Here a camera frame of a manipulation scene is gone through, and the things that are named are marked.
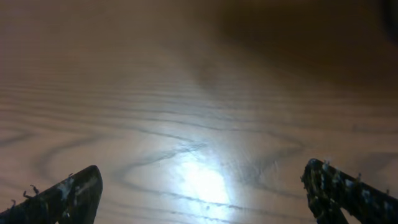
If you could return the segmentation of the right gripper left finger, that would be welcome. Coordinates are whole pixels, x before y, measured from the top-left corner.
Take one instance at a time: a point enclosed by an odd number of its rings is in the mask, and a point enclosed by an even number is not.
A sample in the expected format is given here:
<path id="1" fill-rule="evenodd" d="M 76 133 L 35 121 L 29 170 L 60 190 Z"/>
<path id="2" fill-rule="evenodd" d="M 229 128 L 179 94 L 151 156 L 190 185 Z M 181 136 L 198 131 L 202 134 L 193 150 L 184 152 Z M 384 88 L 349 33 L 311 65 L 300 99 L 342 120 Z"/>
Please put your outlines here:
<path id="1" fill-rule="evenodd" d="M 65 180 L 1 212 L 1 224 L 94 224 L 103 191 L 96 165 L 70 174 Z"/>

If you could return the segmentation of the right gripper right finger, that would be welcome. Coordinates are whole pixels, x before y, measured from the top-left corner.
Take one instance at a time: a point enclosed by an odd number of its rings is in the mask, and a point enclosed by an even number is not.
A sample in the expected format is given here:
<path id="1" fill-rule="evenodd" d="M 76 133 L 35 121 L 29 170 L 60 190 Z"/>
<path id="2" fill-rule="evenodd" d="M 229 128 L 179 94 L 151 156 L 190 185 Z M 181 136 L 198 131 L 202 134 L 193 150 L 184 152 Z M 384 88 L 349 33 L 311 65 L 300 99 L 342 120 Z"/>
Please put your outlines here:
<path id="1" fill-rule="evenodd" d="M 301 181 L 318 224 L 347 223 L 342 209 L 362 224 L 397 224 L 397 199 L 332 167 L 310 159 Z"/>

